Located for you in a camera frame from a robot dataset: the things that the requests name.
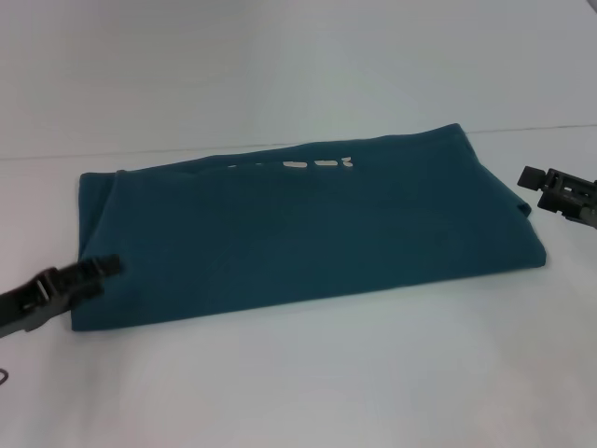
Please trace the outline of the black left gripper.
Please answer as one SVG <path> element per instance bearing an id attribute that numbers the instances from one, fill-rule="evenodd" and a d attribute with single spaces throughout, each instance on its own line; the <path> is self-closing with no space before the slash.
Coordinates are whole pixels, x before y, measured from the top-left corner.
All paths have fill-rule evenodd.
<path id="1" fill-rule="evenodd" d="M 61 269 L 49 268 L 1 295 L 1 337 L 30 332 L 71 308 L 71 297 L 92 298 L 103 283 L 122 272 L 119 255 L 83 259 Z"/>

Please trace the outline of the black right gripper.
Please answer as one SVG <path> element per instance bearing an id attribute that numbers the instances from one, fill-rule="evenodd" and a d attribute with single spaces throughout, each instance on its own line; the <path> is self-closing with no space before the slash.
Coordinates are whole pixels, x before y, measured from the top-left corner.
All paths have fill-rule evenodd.
<path id="1" fill-rule="evenodd" d="M 567 219 L 596 228 L 596 182 L 548 169 L 526 166 L 518 186 L 542 193 L 537 206 L 543 210 L 564 210 Z"/>

